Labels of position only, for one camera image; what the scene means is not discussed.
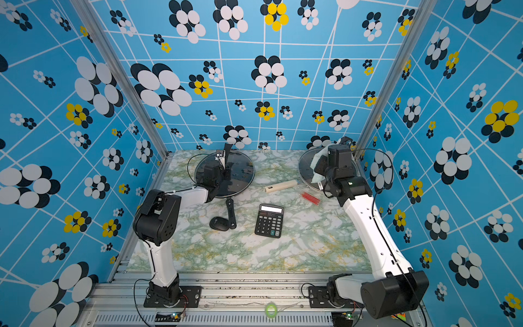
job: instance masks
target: red bristle brush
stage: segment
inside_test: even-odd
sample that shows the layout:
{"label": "red bristle brush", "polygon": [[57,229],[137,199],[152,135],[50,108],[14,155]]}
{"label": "red bristle brush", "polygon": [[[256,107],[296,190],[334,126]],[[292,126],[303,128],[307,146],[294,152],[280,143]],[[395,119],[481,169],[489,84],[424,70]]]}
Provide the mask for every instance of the red bristle brush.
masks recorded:
{"label": "red bristle brush", "polygon": [[314,197],[314,196],[310,195],[310,194],[307,193],[307,192],[303,192],[303,193],[301,194],[301,196],[302,196],[305,200],[310,201],[310,202],[314,203],[314,204],[317,205],[317,206],[320,205],[321,200],[318,199],[317,197]]}

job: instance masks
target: white robotic arm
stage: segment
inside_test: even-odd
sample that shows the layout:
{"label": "white robotic arm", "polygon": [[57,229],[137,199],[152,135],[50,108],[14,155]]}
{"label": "white robotic arm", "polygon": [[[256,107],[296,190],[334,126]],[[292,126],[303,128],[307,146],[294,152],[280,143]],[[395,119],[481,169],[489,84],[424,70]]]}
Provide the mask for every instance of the white robotic arm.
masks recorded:
{"label": "white robotic arm", "polygon": [[147,298],[158,299],[154,301],[156,304],[161,301],[170,306],[180,299],[179,277],[168,241],[176,230],[181,209],[209,202],[218,194],[226,175],[225,163],[230,149],[231,145],[227,144],[224,150],[216,151],[215,160],[203,167],[195,187],[173,192],[150,190],[134,217],[133,229],[149,249],[153,277]]}
{"label": "white robotic arm", "polygon": [[[182,191],[164,193],[164,196],[174,195],[181,197],[179,209],[185,209],[196,204],[203,204],[207,201],[209,191],[203,187],[195,187]],[[159,246],[152,241],[142,240],[145,247],[149,249],[149,265],[153,273],[151,280],[154,285],[168,287],[178,276],[173,264],[173,254],[170,242],[162,242]]]}
{"label": "white robotic arm", "polygon": [[331,194],[356,226],[369,255],[373,279],[351,274],[330,277],[329,301],[337,307],[349,300],[363,303],[375,319],[414,310],[428,288],[428,278],[423,271],[412,269],[392,240],[374,205],[372,190],[353,167],[351,142],[343,137],[339,144],[330,145],[326,155],[313,160],[312,168],[325,176]]}

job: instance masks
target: marble tabletop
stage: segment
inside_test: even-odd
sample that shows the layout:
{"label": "marble tabletop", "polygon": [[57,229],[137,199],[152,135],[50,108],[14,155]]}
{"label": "marble tabletop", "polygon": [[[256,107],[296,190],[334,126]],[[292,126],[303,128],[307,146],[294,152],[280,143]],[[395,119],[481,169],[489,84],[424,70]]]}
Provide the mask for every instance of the marble tabletop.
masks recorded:
{"label": "marble tabletop", "polygon": [[[212,151],[177,151],[161,186],[171,191],[190,187],[187,161],[198,153]],[[226,232],[212,230],[212,217],[227,218],[225,199],[187,208],[180,212],[171,244],[178,271],[307,271],[370,272],[367,252],[350,218],[336,199],[305,185],[265,193],[263,187],[296,179],[301,150],[242,151],[254,162],[256,174],[251,185],[234,196],[237,228]],[[194,158],[193,174],[204,156]],[[307,191],[321,199],[316,206],[301,197]],[[259,205],[274,204],[285,208],[282,236],[279,239],[254,234]],[[128,270],[150,270],[147,251],[138,242]]]}

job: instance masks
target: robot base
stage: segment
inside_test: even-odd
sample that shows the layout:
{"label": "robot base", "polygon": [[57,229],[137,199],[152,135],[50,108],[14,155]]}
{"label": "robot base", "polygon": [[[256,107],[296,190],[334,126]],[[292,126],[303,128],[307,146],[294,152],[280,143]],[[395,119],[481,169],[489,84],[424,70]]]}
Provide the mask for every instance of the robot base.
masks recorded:
{"label": "robot base", "polygon": [[200,295],[201,286],[180,286],[178,276],[167,287],[155,285],[150,281],[143,306],[145,308],[197,308]]}
{"label": "robot base", "polygon": [[[332,305],[330,299],[329,299],[329,293],[327,291],[327,287],[325,286],[309,286],[309,305],[313,309],[318,308],[336,308],[334,305]],[[354,301],[356,305],[360,308],[364,308],[365,306],[363,303],[359,303],[357,301]],[[343,309],[353,309],[355,307],[354,302],[352,300],[345,300],[345,303],[337,303],[338,308]]]}

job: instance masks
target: floral pattern wall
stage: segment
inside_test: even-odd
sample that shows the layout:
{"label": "floral pattern wall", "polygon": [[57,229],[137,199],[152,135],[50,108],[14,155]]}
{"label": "floral pattern wall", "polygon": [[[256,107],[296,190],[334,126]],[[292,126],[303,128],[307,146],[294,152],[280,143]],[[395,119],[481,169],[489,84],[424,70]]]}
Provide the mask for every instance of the floral pattern wall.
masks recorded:
{"label": "floral pattern wall", "polygon": [[357,140],[419,3],[90,2],[171,151]]}
{"label": "floral pattern wall", "polygon": [[523,325],[522,18],[439,0],[358,154],[434,326]]}
{"label": "floral pattern wall", "polygon": [[70,326],[162,159],[69,1],[0,13],[0,326]]}

